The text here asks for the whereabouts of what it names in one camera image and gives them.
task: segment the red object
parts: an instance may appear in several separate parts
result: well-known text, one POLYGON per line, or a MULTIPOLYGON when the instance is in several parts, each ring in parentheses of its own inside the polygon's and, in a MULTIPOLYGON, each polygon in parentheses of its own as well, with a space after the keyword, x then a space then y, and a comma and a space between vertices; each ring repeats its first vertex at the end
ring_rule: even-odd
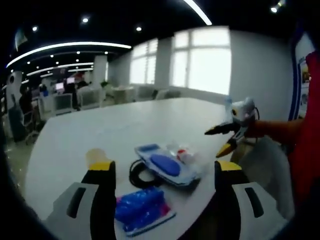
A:
POLYGON ((183 154, 183 153, 185 153, 185 152, 186 152, 186 150, 184 150, 184 149, 179 149, 178 152, 177 152, 176 158, 181 161, 179 155, 180 155, 180 154, 183 154))
POLYGON ((311 75, 305 118, 294 151, 289 156, 296 205, 306 199, 320 177, 320 60, 317 52, 306 57, 311 75))

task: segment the white table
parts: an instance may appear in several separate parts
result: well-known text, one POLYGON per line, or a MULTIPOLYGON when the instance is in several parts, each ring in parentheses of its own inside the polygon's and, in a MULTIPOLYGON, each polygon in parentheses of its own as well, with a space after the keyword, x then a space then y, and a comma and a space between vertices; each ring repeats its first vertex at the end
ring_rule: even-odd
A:
MULTIPOLYGON (((33 148, 26 173, 25 199, 44 220, 53 203, 72 183, 87 172, 85 154, 101 148, 116 162, 117 197, 138 189, 129 182, 129 167, 137 159, 134 147, 175 141, 199 150, 210 163, 209 173, 193 193, 162 186, 177 215, 170 221, 135 237, 175 240, 199 217, 215 193, 214 160, 231 136, 207 136, 204 132, 220 124, 225 107, 192 98, 135 102, 73 112, 50 118, 33 148)), ((118 239, 125 235, 116 227, 118 239)))

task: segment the black cable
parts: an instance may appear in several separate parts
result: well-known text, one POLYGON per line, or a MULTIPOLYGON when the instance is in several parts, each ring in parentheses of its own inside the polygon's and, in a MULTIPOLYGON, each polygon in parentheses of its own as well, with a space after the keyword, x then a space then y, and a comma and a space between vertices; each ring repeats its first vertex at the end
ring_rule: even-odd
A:
POLYGON ((139 188, 139 189, 146 189, 149 187, 159 187, 164 180, 158 176, 154 176, 154 179, 151 181, 144 181, 142 180, 139 175, 142 171, 145 171, 147 169, 146 165, 144 164, 144 162, 139 159, 134 161, 131 166, 130 166, 130 170, 129 170, 129 181, 130 183, 139 188))
POLYGON ((254 109, 256 110, 256 113, 258 114, 258 119, 257 120, 260 120, 260 113, 259 113, 259 110, 257 107, 254 107, 254 109))

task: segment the computer monitor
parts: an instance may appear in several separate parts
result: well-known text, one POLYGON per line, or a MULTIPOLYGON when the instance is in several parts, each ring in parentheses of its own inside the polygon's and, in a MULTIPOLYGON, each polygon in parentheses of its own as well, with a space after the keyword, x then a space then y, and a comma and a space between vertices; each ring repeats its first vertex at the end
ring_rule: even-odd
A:
POLYGON ((63 82, 59 82, 59 83, 55 84, 55 90, 61 91, 63 89, 64 89, 64 83, 63 82))
POLYGON ((66 79, 66 84, 74 84, 75 83, 75 78, 74 77, 68 77, 66 79))

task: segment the blue object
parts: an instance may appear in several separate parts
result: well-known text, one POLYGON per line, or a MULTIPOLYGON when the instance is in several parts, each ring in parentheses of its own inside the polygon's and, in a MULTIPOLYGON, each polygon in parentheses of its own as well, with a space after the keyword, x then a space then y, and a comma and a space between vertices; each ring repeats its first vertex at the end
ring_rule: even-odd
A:
POLYGON ((155 175, 176 187, 186 187, 200 179, 196 170, 179 161, 168 149, 152 143, 134 148, 146 167, 155 175), (154 155, 166 156, 169 160, 157 160, 154 155))
POLYGON ((164 171, 169 176, 179 176, 180 166, 172 158, 165 155, 152 154, 150 160, 154 165, 156 165, 159 169, 164 171))
POLYGON ((127 233, 152 224, 169 210, 164 192, 149 187, 117 198, 115 219, 123 223, 123 230, 127 233))

